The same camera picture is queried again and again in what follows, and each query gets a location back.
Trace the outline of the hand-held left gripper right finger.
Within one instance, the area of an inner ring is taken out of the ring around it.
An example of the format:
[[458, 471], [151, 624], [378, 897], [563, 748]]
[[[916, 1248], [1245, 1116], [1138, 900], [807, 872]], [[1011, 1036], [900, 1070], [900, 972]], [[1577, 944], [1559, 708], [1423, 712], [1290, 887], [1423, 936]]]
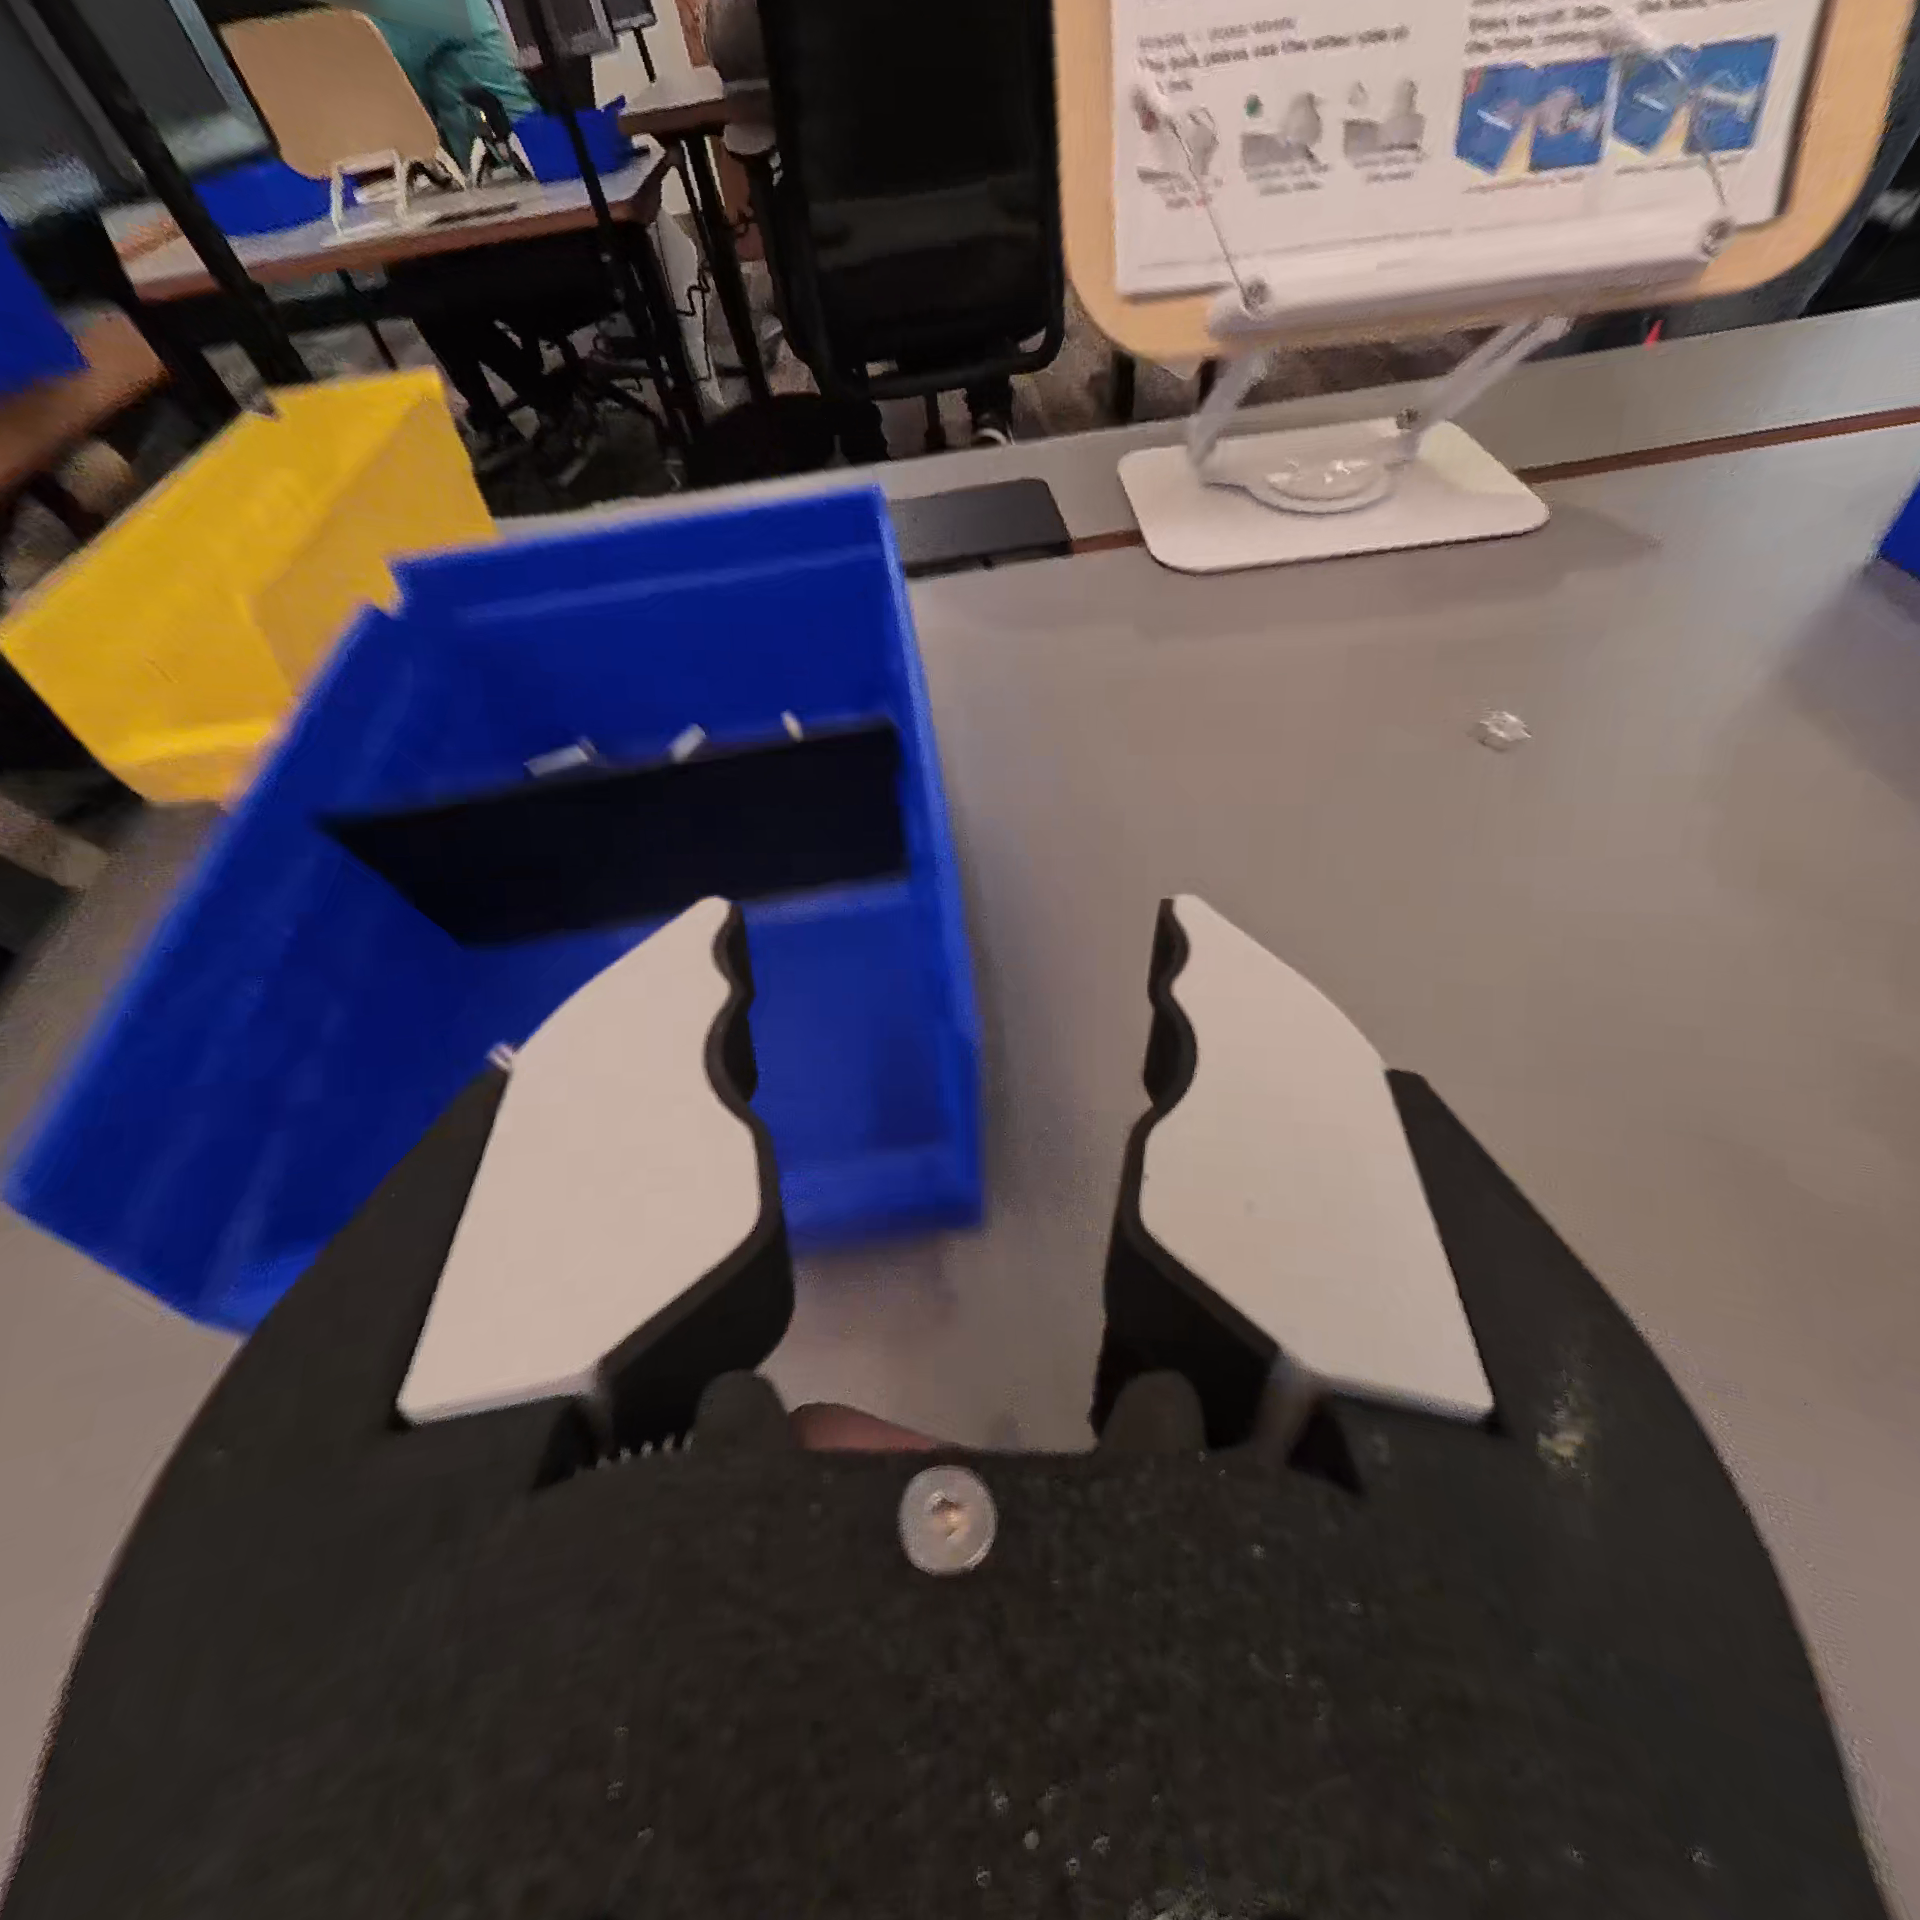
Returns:
[[1155, 908], [1147, 997], [1095, 1434], [1153, 1375], [1185, 1382], [1211, 1451], [1329, 1402], [1483, 1425], [1496, 1390], [1379, 1047], [1197, 894]]

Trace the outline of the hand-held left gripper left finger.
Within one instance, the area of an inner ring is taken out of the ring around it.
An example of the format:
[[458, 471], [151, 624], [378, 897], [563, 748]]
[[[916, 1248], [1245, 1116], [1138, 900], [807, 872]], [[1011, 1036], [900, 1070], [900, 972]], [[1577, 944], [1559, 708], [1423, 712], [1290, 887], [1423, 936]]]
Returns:
[[693, 1434], [797, 1304], [754, 1116], [747, 919], [695, 900], [576, 989], [505, 1070], [396, 1412], [570, 1402], [605, 1449]]

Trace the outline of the blue bin with black divider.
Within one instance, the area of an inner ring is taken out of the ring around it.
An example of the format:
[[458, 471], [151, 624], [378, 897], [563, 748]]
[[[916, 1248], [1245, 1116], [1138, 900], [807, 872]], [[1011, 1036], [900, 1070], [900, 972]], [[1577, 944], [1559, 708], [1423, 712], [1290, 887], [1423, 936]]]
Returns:
[[[804, 742], [529, 781], [587, 735]], [[982, 1023], [875, 486], [401, 567], [12, 1152], [12, 1211], [252, 1332], [501, 1044], [705, 897], [798, 1254], [975, 1226]]]

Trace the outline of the pile of bolts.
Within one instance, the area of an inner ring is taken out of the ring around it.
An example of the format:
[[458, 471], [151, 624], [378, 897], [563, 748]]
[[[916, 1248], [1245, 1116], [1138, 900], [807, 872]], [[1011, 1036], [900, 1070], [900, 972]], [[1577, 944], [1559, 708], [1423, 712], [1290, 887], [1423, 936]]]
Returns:
[[544, 748], [540, 754], [529, 754], [522, 761], [522, 773], [529, 781], [553, 781], [553, 777], [613, 772], [622, 764], [655, 764], [655, 761], [683, 764], [688, 758], [710, 754], [710, 753], [804, 742], [807, 735], [810, 735], [810, 727], [798, 722], [797, 712], [779, 712], [774, 727], [762, 727], [754, 734], [736, 734], [736, 735], [710, 734], [701, 725], [688, 725], [681, 734], [675, 734], [669, 741], [639, 746], [639, 748], [602, 748], [587, 735], [580, 735], [565, 746]]

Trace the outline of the yellow plastic bin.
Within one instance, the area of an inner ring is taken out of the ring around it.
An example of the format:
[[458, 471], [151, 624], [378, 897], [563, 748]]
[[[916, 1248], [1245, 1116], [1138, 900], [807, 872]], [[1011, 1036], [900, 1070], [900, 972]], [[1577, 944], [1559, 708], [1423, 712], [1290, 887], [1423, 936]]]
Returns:
[[285, 387], [3, 617], [3, 660], [138, 799], [227, 802], [396, 567], [494, 539], [442, 372]]

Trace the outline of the black flat pad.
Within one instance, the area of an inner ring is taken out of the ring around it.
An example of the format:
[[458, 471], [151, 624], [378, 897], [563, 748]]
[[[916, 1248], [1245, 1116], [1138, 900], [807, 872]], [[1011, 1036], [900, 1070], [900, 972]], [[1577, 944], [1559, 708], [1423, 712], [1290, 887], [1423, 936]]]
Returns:
[[892, 496], [889, 518], [907, 579], [943, 579], [1074, 554], [1057, 496], [1034, 475]]

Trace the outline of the wooden background desk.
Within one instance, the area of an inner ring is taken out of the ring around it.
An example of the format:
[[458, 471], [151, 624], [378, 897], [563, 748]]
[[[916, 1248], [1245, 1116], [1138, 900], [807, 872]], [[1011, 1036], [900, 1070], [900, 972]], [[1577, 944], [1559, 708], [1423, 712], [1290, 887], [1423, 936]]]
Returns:
[[305, 228], [229, 242], [242, 284], [227, 286], [196, 251], [159, 203], [112, 207], [105, 234], [116, 260], [116, 289], [133, 303], [133, 322], [187, 381], [216, 387], [203, 345], [240, 345], [258, 362], [252, 322], [270, 322], [274, 338], [292, 344], [299, 330], [340, 326], [345, 292], [340, 278], [382, 274], [432, 258], [479, 258], [479, 286], [489, 296], [518, 300], [505, 251], [544, 240], [587, 236], [594, 258], [612, 258], [616, 303], [633, 326], [650, 330], [650, 362], [661, 390], [693, 418], [701, 392], [685, 354], [681, 308], [650, 246], [661, 213], [661, 176], [669, 156], [655, 137], [639, 137], [636, 156], [599, 176], [607, 221], [599, 221], [587, 180], [494, 181], [463, 196], [434, 196], [426, 217], [378, 221], [365, 207], [334, 228], [323, 213]]

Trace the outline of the black office chair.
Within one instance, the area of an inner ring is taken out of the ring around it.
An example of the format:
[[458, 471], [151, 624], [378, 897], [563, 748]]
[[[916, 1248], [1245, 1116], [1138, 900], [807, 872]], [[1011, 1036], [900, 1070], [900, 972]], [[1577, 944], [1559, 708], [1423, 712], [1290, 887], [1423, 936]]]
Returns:
[[754, 191], [785, 335], [885, 460], [881, 399], [960, 392], [1011, 445], [1066, 330], [1049, 2], [758, 2]]

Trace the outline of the instruction board on white stand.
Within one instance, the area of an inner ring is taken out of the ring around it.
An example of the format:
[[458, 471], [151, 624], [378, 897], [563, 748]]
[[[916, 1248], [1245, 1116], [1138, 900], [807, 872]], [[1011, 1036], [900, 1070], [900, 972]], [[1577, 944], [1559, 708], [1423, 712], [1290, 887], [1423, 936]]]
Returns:
[[382, 27], [353, 9], [216, 27], [281, 161], [323, 187], [331, 228], [450, 228], [479, 213], [465, 169]]
[[1460, 424], [1574, 322], [1746, 292], [1861, 191], [1916, 2], [1052, 2], [1069, 286], [1211, 362], [1118, 464], [1185, 576], [1511, 541]]

